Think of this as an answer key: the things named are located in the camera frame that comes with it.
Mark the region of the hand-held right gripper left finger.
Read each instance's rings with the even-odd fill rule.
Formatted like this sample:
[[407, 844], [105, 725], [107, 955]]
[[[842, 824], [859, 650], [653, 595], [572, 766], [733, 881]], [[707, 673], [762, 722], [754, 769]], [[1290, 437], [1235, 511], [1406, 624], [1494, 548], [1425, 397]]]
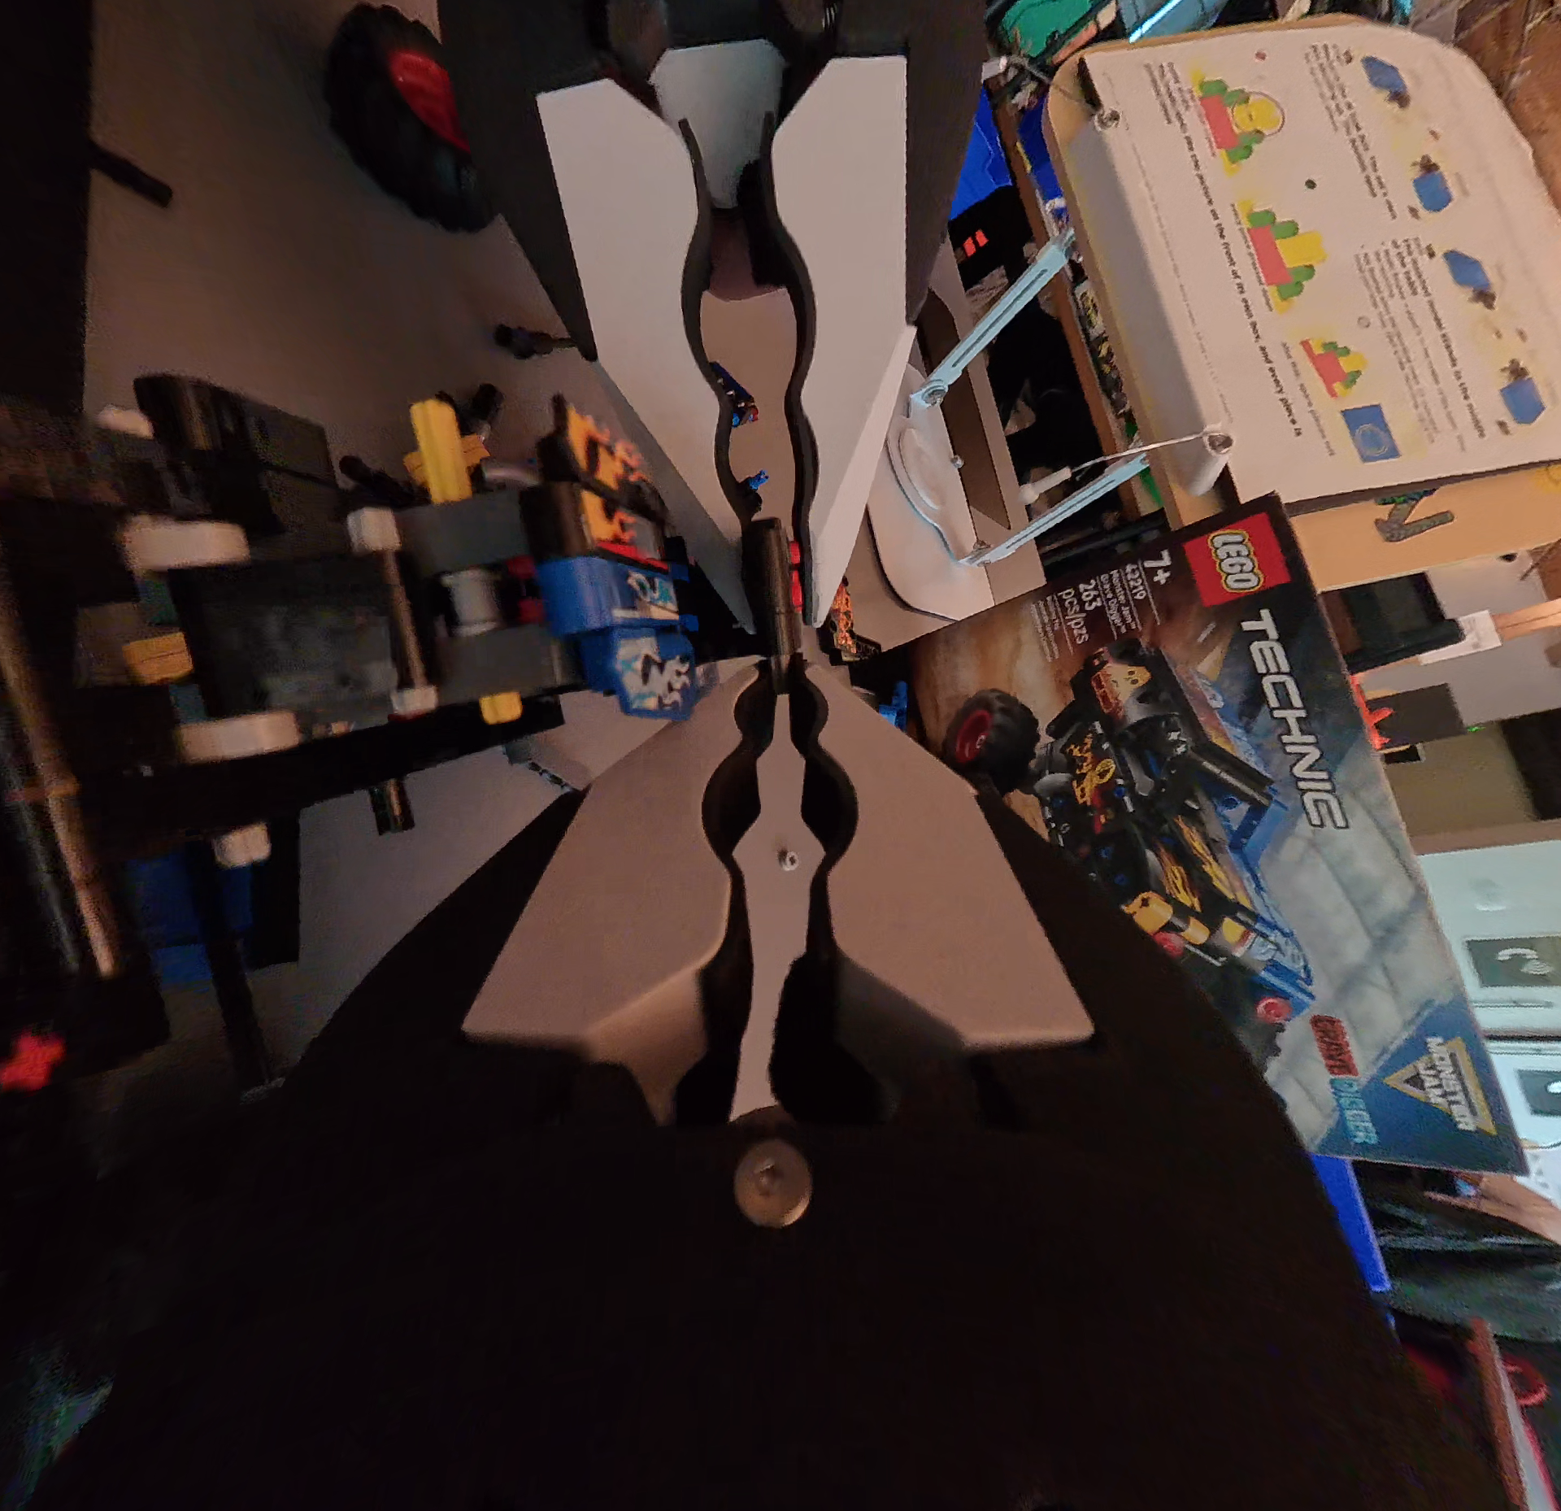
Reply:
[[703, 798], [742, 733], [751, 665], [585, 792], [463, 1020], [468, 1039], [619, 1065], [673, 1094], [705, 1055], [699, 974], [731, 917]]

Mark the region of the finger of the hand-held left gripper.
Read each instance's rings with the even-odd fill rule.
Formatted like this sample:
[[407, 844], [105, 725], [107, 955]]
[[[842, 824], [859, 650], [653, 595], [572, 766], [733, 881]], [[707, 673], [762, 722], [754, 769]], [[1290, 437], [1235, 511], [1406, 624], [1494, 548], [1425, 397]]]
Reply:
[[798, 260], [798, 408], [812, 445], [801, 532], [807, 621], [845, 576], [908, 359], [907, 60], [837, 57], [770, 145], [778, 224]]
[[718, 465], [723, 397], [695, 343], [684, 283], [700, 175], [684, 135], [630, 91], [591, 80], [536, 97], [586, 309], [594, 364], [692, 561], [744, 631], [741, 519]]

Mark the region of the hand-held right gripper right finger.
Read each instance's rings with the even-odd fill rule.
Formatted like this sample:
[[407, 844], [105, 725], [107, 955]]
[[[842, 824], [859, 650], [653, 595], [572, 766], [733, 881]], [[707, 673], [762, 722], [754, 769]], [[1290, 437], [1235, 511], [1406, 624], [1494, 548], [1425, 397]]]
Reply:
[[820, 849], [791, 963], [791, 1062], [868, 1093], [923, 1067], [1082, 1046], [1094, 1023], [973, 787], [848, 686], [791, 665]]

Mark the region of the toy truck chassis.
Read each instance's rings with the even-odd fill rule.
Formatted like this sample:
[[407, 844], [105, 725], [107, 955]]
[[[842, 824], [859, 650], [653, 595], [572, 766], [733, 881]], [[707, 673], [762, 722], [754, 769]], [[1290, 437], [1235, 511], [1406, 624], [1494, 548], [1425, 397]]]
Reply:
[[144, 436], [3, 397], [3, 1106], [154, 1049], [167, 1018], [128, 872], [515, 733], [591, 691], [677, 720], [746, 642], [633, 445], [562, 397], [539, 467], [479, 472], [443, 397], [417, 450], [464, 493], [172, 374]]

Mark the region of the grey desk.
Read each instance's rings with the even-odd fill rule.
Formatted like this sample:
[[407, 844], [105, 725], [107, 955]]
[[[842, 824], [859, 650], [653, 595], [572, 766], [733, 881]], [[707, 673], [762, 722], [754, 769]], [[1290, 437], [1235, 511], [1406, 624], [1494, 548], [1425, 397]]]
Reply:
[[[92, 208], [87, 231], [87, 406], [118, 406], [146, 376], [196, 380], [243, 400], [279, 408], [328, 428], [364, 428], [367, 447], [393, 459], [417, 437], [414, 408], [463, 380], [451, 346], [453, 319], [486, 319], [520, 275], [544, 293], [503, 218], [505, 232], [476, 234], [461, 254], [446, 232], [393, 231], [388, 195], [357, 189], [364, 174], [323, 125], [323, 104], [302, 102], [302, 70], [281, 52], [292, 29], [277, 26], [271, 0], [99, 0], [94, 34], [108, 52], [92, 54], [92, 120], [107, 122], [118, 143], [141, 149], [154, 169], [172, 171], [168, 208]], [[718, 429], [716, 465], [742, 533], [755, 519], [777, 519], [798, 550], [803, 587], [799, 652], [780, 672], [754, 629], [726, 680], [751, 667], [759, 683], [736, 704], [739, 748], [715, 771], [703, 797], [712, 847], [731, 880], [725, 937], [700, 971], [707, 1052], [674, 1093], [630, 1096], [658, 1124], [723, 1124], [757, 1080], [747, 1036], [759, 1013], [754, 927], [775, 912], [773, 898], [798, 893], [775, 862], [744, 857], [747, 842], [788, 842], [803, 823], [804, 759], [793, 745], [793, 663], [835, 672], [809, 655], [809, 554], [803, 532], [812, 483], [811, 432], [799, 406], [806, 359], [799, 260], [778, 224], [770, 145], [781, 88], [794, 71], [764, 39], [673, 49], [664, 19], [646, 6], [612, 5], [609, 34], [633, 58], [629, 78], [612, 81], [679, 130], [700, 175], [700, 232], [684, 271], [684, 312], [699, 299], [695, 351], [710, 369], [725, 366], [755, 398], [754, 424]], [[557, 397], [614, 442], [627, 442], [642, 467], [645, 452], [619, 418], [611, 385], [575, 350], [586, 400]], [[742, 485], [765, 470], [757, 496]], [[686, 543], [661, 504], [679, 540]], [[505, 850], [430, 909], [372, 971], [331, 1008], [287, 1072], [279, 1098], [300, 1098], [313, 1081], [323, 1091], [359, 1086], [372, 1098], [417, 1098], [453, 1057], [516, 1064], [533, 1059], [577, 1067], [619, 1067], [554, 1052], [468, 1039], [464, 1016], [490, 972], [536, 881], [551, 862], [594, 779], [572, 798], [554, 798]], [[768, 1062], [762, 1077], [772, 1104], [791, 1117], [824, 1124], [874, 1122], [902, 1109], [918, 1081], [868, 1091], [864, 1083], [807, 1077], [793, 1064], [793, 963], [775, 987]], [[936, 1072], [960, 1067], [926, 1065]]]

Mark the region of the black wheel with red hub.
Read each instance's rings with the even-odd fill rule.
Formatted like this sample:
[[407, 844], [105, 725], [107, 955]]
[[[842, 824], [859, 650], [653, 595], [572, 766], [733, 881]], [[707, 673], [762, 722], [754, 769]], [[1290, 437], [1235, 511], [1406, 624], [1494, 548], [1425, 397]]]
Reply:
[[388, 3], [351, 6], [325, 50], [321, 99], [352, 162], [416, 218], [458, 234], [494, 221], [427, 26]]

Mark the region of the white document stand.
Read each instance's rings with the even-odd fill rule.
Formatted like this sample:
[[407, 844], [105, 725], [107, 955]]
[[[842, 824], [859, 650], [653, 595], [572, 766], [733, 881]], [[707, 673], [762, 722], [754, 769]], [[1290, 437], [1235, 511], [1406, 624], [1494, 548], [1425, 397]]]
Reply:
[[[1173, 524], [1204, 517], [1222, 483], [1229, 483], [1237, 501], [1253, 499], [1240, 494], [1225, 468], [1207, 488], [1190, 489], [1177, 473], [1173, 450], [1164, 441], [1151, 441], [1136, 421], [1133, 398], [1113, 348], [1110, 307], [1095, 293], [1090, 280], [1089, 254], [1069, 205], [1068, 174], [1060, 172], [1055, 159], [1058, 146], [1069, 146], [1089, 119], [1087, 101], [1068, 88], [1068, 83], [1079, 76], [1082, 54], [1071, 57], [1050, 86], [1043, 133], [1050, 164], [1063, 190], [1069, 252], [1079, 260], [1095, 297], [1103, 338], [1138, 437], [1133, 445], [1108, 454], [1100, 472], [1079, 494], [1064, 498], [1061, 506], [1045, 514], [1014, 512], [1014, 532], [1007, 532], [1001, 524], [986, 524], [978, 530], [973, 512], [964, 507], [959, 465], [936, 405], [952, 389], [960, 371], [978, 358], [986, 337], [973, 332], [959, 343], [954, 354], [939, 364], [929, 382], [920, 389], [903, 385], [907, 398], [899, 416], [890, 421], [887, 445], [868, 499], [871, 537], [895, 597], [939, 620], [962, 620], [993, 603], [999, 561], [1017, 554], [1030, 556], [1043, 528], [1082, 512], [1094, 499], [1121, 488], [1136, 472], [1154, 473], [1167, 517]], [[1435, 483], [1375, 488], [1297, 506], [1277, 499], [1292, 520], [1310, 576], [1321, 589], [1344, 589], [1450, 564], [1495, 559], [1557, 540], [1557, 462]]]

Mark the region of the toy truck set box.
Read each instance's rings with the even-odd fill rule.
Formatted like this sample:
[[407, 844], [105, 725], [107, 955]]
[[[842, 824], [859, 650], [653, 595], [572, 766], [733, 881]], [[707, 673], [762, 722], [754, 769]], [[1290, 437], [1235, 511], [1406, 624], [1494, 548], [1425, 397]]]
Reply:
[[1180, 968], [1315, 1153], [1525, 1173], [1276, 496], [908, 647], [926, 743]]

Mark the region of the long black pin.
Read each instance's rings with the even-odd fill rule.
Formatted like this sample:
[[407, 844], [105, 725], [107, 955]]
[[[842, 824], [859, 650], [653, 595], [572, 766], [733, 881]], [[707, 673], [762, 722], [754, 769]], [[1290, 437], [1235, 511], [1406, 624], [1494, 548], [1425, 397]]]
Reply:
[[87, 141], [87, 164], [110, 184], [125, 189], [157, 210], [167, 210], [172, 205], [172, 185], [146, 172], [123, 154], [116, 154], [95, 141]]

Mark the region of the printed instruction sheet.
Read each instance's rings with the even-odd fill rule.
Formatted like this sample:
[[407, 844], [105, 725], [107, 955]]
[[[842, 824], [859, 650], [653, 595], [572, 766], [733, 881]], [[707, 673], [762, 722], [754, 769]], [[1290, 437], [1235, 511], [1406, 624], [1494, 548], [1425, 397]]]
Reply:
[[1557, 462], [1557, 206], [1469, 57], [1354, 18], [1094, 44], [1058, 146], [1141, 431], [1284, 502]]

